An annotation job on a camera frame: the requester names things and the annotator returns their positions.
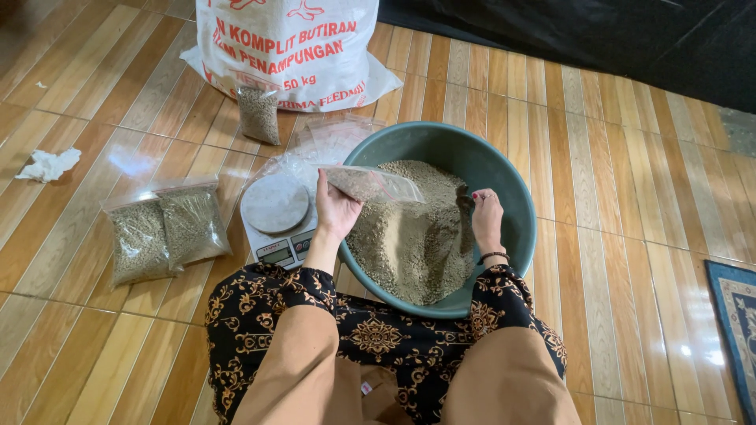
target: bowl rim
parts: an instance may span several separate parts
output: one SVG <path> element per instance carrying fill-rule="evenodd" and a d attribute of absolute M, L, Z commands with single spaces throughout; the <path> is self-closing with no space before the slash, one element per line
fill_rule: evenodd
<path fill-rule="evenodd" d="M 525 193 L 528 194 L 526 209 L 530 213 L 533 223 L 535 223 L 536 226 L 538 226 L 538 221 L 535 215 L 535 206 L 533 204 L 533 196 L 531 196 L 528 186 L 522 180 L 522 176 L 519 174 L 519 172 L 517 172 L 517 168 L 515 168 L 515 166 L 509 161 L 509 159 L 505 157 L 491 143 L 489 143 L 484 138 L 476 134 L 468 132 L 465 129 L 461 129 L 460 127 L 452 126 L 450 124 L 436 123 L 433 121 L 411 121 L 408 123 L 400 123 L 400 124 L 394 124 L 393 126 L 387 126 L 384 129 L 381 129 L 378 132 L 375 132 L 372 135 L 368 136 L 357 147 L 355 147 L 355 149 L 349 154 L 346 160 L 344 160 L 344 165 L 345 166 L 352 165 L 352 161 L 358 155 L 362 153 L 362 150 L 365 149 L 367 145 L 372 142 L 372 140 L 376 138 L 383 137 L 387 133 L 401 131 L 404 129 L 410 129 L 413 127 L 429 127 L 429 126 L 436 127 L 437 129 L 444 129 L 447 131 L 455 132 L 460 135 L 464 135 L 468 138 L 478 139 L 478 141 L 482 142 L 482 146 L 484 147 L 484 149 L 487 149 L 491 155 L 498 156 L 500 159 L 504 160 L 505 163 L 509 164 L 511 169 L 516 171 L 514 174 L 516 176 L 517 184 L 520 186 L 521 189 L 525 191 Z M 537 238 L 537 234 L 538 234 L 538 231 L 536 230 L 533 232 L 533 235 L 530 237 L 530 244 L 532 248 L 528 250 L 528 252 L 526 253 L 525 267 L 522 270 L 515 270 L 520 276 L 525 276 L 525 274 L 530 269 L 531 263 L 533 262 L 533 256 L 535 253 L 535 240 Z M 352 272 L 352 274 L 355 276 L 355 278 L 357 278 L 360 284 L 365 286 L 365 288 L 369 290 L 373 295 L 377 296 L 381 301 L 385 302 L 391 307 L 400 309 L 403 312 L 407 312 L 412 315 L 418 315 L 418 316 L 426 317 L 426 318 L 437 318 L 437 319 L 465 318 L 469 314 L 470 306 L 467 306 L 464 308 L 456 308 L 456 309 L 432 309 L 432 308 L 429 308 L 428 306 L 418 306 L 416 304 L 412 304 L 411 302 L 406 302 L 386 292 L 383 288 L 378 286 L 378 284 L 376 284 L 375 281 L 373 281 L 373 279 L 367 276 L 364 270 L 362 270 L 362 267 L 360 267 L 360 265 L 357 264 L 355 257 L 352 255 L 352 251 L 349 249 L 349 246 L 346 244 L 346 239 L 342 240 L 341 244 L 339 245 L 339 259 L 341 260 L 342 263 L 346 264 L 349 271 Z"/>

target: crumpled tissue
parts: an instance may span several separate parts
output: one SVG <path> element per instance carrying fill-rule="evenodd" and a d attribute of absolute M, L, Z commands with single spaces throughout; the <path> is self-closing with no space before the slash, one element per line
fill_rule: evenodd
<path fill-rule="evenodd" d="M 34 164 L 25 166 L 16 178 L 32 178 L 42 183 L 58 180 L 64 172 L 72 169 L 79 162 L 81 154 L 80 150 L 73 147 L 60 155 L 34 150 L 32 152 Z"/>

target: woman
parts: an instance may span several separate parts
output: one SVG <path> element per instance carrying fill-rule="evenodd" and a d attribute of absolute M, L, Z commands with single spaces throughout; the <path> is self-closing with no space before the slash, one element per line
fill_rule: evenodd
<path fill-rule="evenodd" d="M 210 297 L 208 381 L 221 423 L 579 423 L 562 341 L 533 315 L 500 245 L 499 200 L 491 189 L 472 197 L 486 270 L 468 318 L 434 321 L 336 293 L 336 251 L 362 203 L 321 171 L 302 268 L 247 265 Z"/>

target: black and gold patterned pants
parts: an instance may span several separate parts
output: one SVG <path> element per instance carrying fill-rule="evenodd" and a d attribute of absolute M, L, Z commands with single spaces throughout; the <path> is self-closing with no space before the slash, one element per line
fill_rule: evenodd
<path fill-rule="evenodd" d="M 528 327 L 543 338 L 560 376 L 566 353 L 561 338 L 532 312 L 525 282 L 506 265 L 476 279 L 467 318 L 433 320 L 408 315 L 380 302 L 336 293 L 333 278 L 301 268 L 250 264 L 210 295 L 205 326 L 209 384 L 220 423 L 231 423 L 270 346 L 287 306 L 312 304 L 330 311 L 339 330 L 338 356 L 380 365 L 396 375 L 399 402 L 416 424 L 437 423 L 447 388 L 465 351 L 481 337 L 509 326 Z"/>

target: bracelet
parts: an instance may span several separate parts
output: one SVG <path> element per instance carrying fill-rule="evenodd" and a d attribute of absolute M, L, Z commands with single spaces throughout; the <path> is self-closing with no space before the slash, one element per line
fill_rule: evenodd
<path fill-rule="evenodd" d="M 483 254 L 483 255 L 480 256 L 480 260 L 478 261 L 478 265 L 482 265 L 483 264 L 483 260 L 487 259 L 488 257 L 492 257 L 492 256 L 502 256 L 505 259 L 507 259 L 507 261 L 510 260 L 510 256 L 508 256 L 506 253 L 488 253 L 488 254 Z"/>

